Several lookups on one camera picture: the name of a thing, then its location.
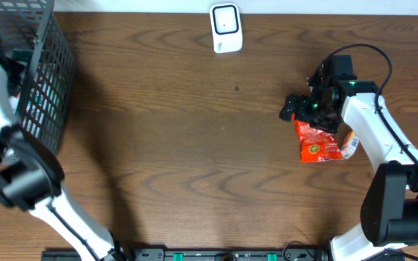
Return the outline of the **orange-red snack bag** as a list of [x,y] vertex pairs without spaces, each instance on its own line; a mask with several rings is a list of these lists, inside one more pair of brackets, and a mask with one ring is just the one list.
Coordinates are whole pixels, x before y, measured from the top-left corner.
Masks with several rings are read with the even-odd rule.
[[296,120],[295,115],[292,115],[292,121],[300,142],[302,163],[344,159],[334,134],[312,128],[308,123]]

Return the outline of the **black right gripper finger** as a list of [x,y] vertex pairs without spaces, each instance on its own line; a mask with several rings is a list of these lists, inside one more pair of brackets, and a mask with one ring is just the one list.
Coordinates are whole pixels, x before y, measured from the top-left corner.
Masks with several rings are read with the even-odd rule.
[[295,112],[297,103],[298,95],[288,95],[284,103],[284,112]]
[[294,118],[294,112],[286,108],[283,108],[279,113],[279,118],[283,121],[291,122]]

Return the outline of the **small orange white packet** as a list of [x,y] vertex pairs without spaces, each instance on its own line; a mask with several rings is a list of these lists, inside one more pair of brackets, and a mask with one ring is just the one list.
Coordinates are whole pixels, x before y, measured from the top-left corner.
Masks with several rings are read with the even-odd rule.
[[352,157],[359,145],[359,138],[356,133],[352,130],[343,140],[343,144],[340,147],[340,151],[344,159]]

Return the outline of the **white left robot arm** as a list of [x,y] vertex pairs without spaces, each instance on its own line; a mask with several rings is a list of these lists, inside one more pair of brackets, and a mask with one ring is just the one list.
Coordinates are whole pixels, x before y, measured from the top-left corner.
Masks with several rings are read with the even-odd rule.
[[22,128],[9,103],[23,65],[6,56],[0,37],[0,202],[44,221],[82,260],[129,260],[125,247],[72,198],[54,152]]

